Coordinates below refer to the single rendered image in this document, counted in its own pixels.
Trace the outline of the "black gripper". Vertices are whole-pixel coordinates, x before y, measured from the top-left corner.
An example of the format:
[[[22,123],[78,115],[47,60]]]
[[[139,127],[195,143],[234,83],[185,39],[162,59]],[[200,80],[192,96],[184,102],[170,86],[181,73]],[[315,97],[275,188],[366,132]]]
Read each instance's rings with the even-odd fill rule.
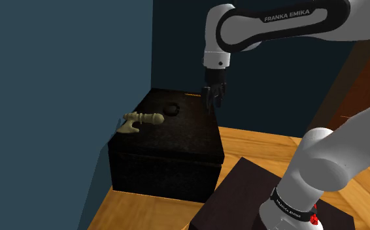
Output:
[[[201,89],[201,99],[205,108],[210,108],[210,86],[213,86],[214,103],[220,108],[226,94],[226,70],[205,69],[205,83],[207,86]]]

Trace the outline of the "black round object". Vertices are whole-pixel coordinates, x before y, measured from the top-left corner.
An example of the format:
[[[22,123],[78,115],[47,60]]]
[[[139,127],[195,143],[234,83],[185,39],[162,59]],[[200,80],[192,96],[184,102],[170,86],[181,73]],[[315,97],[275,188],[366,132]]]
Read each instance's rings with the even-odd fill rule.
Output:
[[[176,116],[180,112],[180,106],[178,103],[167,103],[163,108],[163,113],[166,116]]]

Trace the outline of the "black chest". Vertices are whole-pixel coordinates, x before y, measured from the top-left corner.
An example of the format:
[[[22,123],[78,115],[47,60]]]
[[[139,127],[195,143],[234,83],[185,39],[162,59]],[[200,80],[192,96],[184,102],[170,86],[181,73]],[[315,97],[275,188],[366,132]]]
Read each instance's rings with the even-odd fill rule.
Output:
[[[180,112],[166,116],[167,103]],[[213,110],[184,91],[152,88],[138,113],[159,113],[159,125],[135,122],[138,133],[115,133],[108,152],[112,188],[142,195],[205,203],[216,187],[224,150]]]

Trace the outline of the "beige toy axe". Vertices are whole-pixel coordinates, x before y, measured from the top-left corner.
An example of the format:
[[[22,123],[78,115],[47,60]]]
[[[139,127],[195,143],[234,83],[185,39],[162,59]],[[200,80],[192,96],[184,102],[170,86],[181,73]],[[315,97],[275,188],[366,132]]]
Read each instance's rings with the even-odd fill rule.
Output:
[[[138,112],[131,112],[123,115],[123,119],[126,121],[121,127],[119,127],[117,133],[138,133],[140,130],[133,127],[135,122],[142,123],[151,123],[153,125],[162,124],[165,120],[162,114],[152,113],[152,114],[143,114]]]

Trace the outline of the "dark robot stand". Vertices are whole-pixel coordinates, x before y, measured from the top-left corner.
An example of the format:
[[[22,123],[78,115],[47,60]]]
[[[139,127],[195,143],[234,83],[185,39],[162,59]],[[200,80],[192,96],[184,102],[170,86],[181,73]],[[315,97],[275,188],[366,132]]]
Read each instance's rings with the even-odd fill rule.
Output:
[[[188,230],[356,230],[354,218],[321,201],[323,192],[299,173],[303,160],[293,158],[282,178],[240,158],[201,207]],[[292,212],[317,211],[318,223],[300,222],[273,200],[275,191]]]

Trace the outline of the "brown wooden door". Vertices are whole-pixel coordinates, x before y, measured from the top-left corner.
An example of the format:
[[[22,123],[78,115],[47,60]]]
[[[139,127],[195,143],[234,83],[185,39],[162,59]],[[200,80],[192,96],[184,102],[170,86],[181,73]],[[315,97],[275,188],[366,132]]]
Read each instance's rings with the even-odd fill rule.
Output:
[[[335,130],[370,107],[370,40],[353,46],[337,78],[308,126]]]

